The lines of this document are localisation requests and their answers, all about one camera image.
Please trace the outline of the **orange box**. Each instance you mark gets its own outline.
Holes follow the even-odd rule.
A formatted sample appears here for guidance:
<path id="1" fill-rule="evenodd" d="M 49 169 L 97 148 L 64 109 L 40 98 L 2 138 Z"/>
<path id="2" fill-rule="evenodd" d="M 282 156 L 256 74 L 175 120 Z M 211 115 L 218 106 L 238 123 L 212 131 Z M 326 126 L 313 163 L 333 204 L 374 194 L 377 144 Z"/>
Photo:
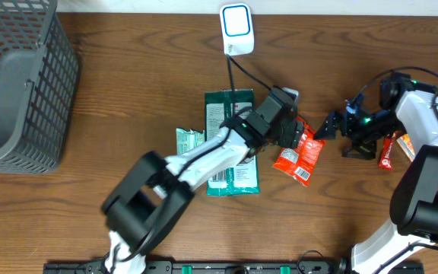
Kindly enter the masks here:
<path id="1" fill-rule="evenodd" d="M 411 140 L 409 138 L 409 135 L 404 134 L 404 135 L 398 137 L 396 139 L 396 141 L 397 141 L 398 145 L 400 146 L 400 148 L 402 149 L 402 151 L 408 157 L 408 159 L 410 161 L 413 161 L 415 156 L 416 156 L 416 153 L 414 151 L 413 145 L 411 144 Z"/>

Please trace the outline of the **red Nescafe packet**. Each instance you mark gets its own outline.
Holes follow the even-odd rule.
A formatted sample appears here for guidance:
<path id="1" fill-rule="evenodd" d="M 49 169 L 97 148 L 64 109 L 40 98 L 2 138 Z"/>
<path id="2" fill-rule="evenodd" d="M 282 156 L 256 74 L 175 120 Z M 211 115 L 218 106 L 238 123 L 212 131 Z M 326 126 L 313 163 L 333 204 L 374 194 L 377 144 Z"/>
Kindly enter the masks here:
<path id="1" fill-rule="evenodd" d="M 392 133 L 387 135 L 383 139 L 382 152 L 379 156 L 379 167 L 383 170 L 392 170 L 392 162 L 391 162 L 391 151 L 396 140 L 397 134 Z"/>

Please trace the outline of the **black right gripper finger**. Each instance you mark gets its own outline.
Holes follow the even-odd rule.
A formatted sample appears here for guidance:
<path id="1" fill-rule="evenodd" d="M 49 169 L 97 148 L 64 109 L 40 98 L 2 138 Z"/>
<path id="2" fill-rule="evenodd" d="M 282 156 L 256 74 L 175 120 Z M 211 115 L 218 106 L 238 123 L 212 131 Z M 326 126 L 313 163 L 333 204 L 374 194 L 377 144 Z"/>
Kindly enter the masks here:
<path id="1" fill-rule="evenodd" d="M 353 140 L 351 146 L 344 149 L 341 155 L 345 158 L 373 160 L 376 157 L 376 152 L 376 141 L 362 142 Z"/>
<path id="2" fill-rule="evenodd" d="M 321 127 L 316 131 L 313 138 L 315 140 L 331 140 L 336 137 L 342 115 L 337 111 L 332 111 L 326 118 Z"/>

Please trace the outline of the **white green small packet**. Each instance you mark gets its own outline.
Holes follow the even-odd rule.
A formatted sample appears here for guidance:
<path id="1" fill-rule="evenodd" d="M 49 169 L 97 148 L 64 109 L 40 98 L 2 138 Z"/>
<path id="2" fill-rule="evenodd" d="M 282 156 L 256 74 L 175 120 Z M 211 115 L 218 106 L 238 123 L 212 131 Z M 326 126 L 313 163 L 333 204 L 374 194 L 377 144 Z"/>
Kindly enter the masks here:
<path id="1" fill-rule="evenodd" d="M 205 130 L 198 132 L 195 130 L 176 129 L 176 153 L 183 154 L 205 141 Z"/>

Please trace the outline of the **red Hacks candy bag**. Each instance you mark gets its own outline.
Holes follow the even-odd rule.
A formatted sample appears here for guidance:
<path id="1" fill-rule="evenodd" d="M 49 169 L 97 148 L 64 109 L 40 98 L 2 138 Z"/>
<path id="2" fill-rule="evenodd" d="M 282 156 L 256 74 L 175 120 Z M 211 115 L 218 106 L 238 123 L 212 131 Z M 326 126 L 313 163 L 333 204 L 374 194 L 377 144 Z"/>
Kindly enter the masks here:
<path id="1" fill-rule="evenodd" d="M 311 175 L 325 141 L 313 138 L 316 131 L 303 118 L 298 116 L 296 121 L 304 125 L 299 145 L 295 149 L 282 148 L 272 167 L 294 178 L 302 185 L 309 186 Z"/>

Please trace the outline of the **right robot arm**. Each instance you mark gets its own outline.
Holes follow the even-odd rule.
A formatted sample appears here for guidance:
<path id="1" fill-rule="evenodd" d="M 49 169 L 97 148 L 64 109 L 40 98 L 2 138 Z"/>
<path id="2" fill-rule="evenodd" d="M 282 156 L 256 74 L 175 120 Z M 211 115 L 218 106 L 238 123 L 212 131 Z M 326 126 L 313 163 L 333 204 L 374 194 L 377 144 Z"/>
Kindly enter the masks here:
<path id="1" fill-rule="evenodd" d="M 363 108 L 359 92 L 343 113 L 331 112 L 314 135 L 351 140 L 345 158 L 371 160 L 382 137 L 409 136 L 414 159 L 395 188 L 389 219 L 341 259 L 338 273 L 388 273 L 419 250 L 438 251 L 438 87 L 413 79 L 411 67 L 398 67 L 374 77 L 379 82 L 380 111 Z"/>

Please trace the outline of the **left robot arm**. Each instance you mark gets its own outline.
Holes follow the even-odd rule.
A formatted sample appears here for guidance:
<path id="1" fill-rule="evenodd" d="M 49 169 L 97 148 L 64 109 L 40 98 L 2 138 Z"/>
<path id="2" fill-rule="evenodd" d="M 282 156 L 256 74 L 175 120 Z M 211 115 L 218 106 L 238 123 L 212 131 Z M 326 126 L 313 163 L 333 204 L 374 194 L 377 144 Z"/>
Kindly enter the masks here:
<path id="1" fill-rule="evenodd" d="M 267 145 L 296 148 L 303 133 L 296 119 L 298 98 L 298 91 L 274 86 L 258 107 L 244 107 L 224 120 L 203 144 L 166 158 L 155 151 L 143 155 L 101 206 L 111 243 L 106 272 L 143 273 L 145 257 L 214 175 L 250 162 Z"/>

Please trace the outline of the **green 3M glove package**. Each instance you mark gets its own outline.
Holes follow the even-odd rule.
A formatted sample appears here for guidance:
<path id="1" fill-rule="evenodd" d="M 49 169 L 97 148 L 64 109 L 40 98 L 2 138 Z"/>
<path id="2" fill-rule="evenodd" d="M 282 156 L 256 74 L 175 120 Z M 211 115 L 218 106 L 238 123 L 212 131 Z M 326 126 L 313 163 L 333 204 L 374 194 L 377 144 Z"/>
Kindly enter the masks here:
<path id="1" fill-rule="evenodd" d="M 234 113 L 254 105 L 254 93 L 251 89 L 235 92 L 234 106 L 231 91 L 217 91 L 205 94 L 205 134 L 206 140 L 219 133 L 220 124 Z M 238 196 L 260 194 L 257 158 L 239 164 L 215 174 L 207 182 L 208 196 Z"/>

